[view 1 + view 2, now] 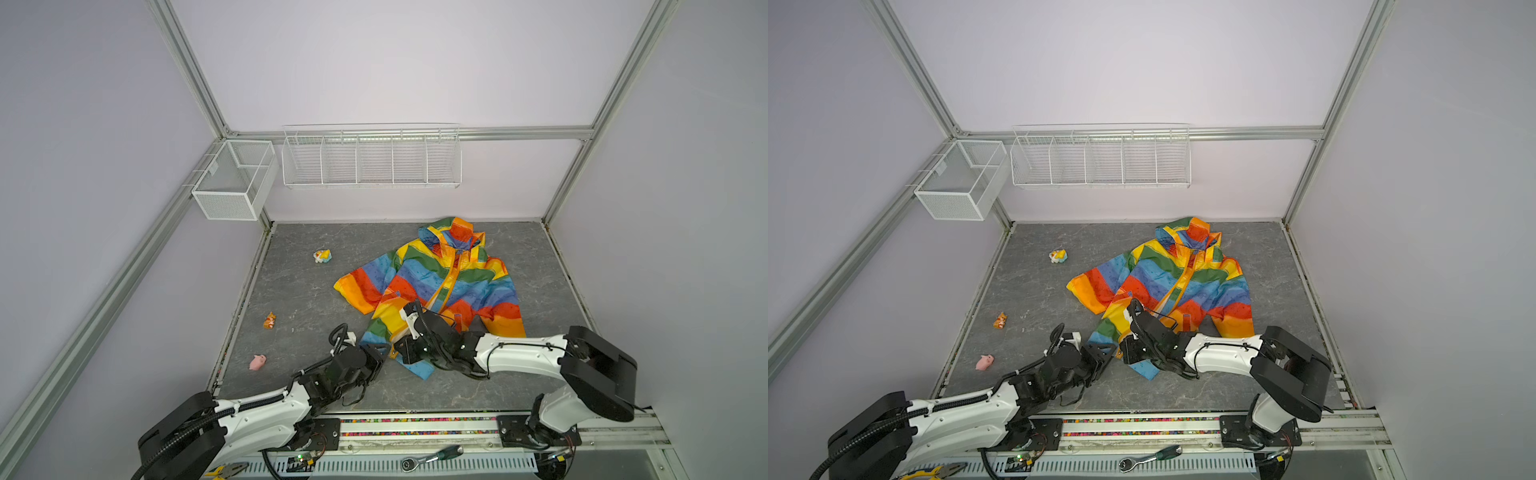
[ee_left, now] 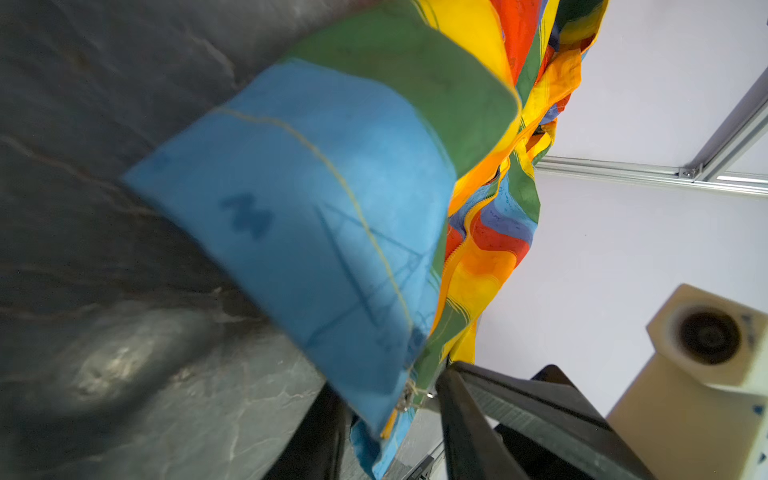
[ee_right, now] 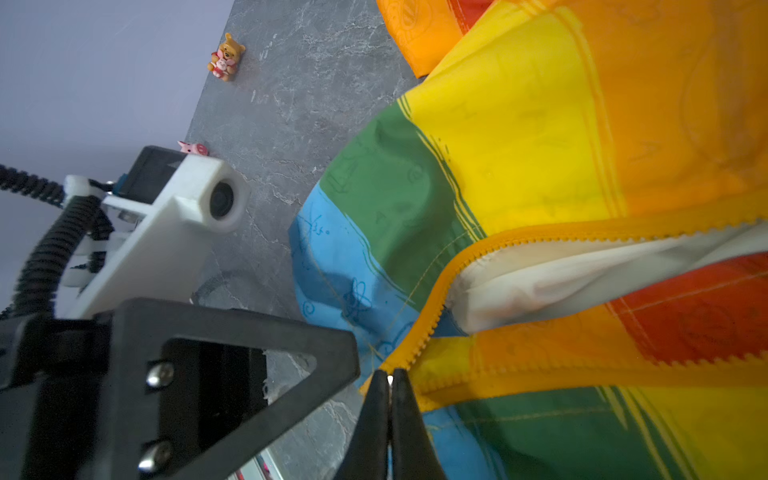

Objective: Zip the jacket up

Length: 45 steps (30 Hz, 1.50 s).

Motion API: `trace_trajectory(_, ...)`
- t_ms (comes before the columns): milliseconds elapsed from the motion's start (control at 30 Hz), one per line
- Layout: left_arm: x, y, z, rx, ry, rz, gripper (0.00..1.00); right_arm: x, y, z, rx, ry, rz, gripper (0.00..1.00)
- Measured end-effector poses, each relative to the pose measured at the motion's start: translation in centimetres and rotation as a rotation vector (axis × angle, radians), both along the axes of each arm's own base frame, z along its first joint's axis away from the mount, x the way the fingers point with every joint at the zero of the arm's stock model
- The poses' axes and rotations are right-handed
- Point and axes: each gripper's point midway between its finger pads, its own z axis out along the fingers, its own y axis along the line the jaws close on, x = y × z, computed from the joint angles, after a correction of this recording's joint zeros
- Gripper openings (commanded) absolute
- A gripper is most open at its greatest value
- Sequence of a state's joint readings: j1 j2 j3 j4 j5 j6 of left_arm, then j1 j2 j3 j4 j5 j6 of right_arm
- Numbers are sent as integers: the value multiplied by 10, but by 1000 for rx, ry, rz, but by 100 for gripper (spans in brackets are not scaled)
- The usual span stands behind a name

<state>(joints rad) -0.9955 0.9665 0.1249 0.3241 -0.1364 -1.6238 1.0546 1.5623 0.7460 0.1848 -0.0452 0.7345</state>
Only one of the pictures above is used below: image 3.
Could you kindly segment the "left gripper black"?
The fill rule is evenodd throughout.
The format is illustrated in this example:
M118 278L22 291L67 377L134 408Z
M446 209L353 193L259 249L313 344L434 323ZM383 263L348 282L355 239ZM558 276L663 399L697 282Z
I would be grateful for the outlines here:
M113 318L2 321L2 478L119 478L101 436Z

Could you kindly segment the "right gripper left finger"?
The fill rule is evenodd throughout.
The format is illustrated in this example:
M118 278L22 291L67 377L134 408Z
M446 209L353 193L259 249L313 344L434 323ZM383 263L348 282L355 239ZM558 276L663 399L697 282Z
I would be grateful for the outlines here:
M369 384L346 454L335 479L383 480L388 474L390 383L377 370Z

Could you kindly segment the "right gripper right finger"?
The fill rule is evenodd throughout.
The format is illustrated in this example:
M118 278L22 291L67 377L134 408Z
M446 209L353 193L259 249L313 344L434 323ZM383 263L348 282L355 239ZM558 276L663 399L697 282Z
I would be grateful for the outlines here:
M446 480L430 442L408 373L393 371L391 384L391 453L393 478Z

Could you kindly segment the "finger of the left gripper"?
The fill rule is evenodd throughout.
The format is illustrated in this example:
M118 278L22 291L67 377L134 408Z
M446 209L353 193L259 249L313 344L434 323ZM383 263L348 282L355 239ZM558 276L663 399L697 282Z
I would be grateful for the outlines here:
M360 373L351 332L268 314L133 299L94 321L81 479L223 479Z

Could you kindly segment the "rainbow striped jacket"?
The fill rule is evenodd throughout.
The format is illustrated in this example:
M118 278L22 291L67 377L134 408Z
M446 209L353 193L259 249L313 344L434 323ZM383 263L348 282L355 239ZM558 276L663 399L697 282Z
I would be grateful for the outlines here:
M291 230L447 479L767 475L767 5L382 1L420 83Z

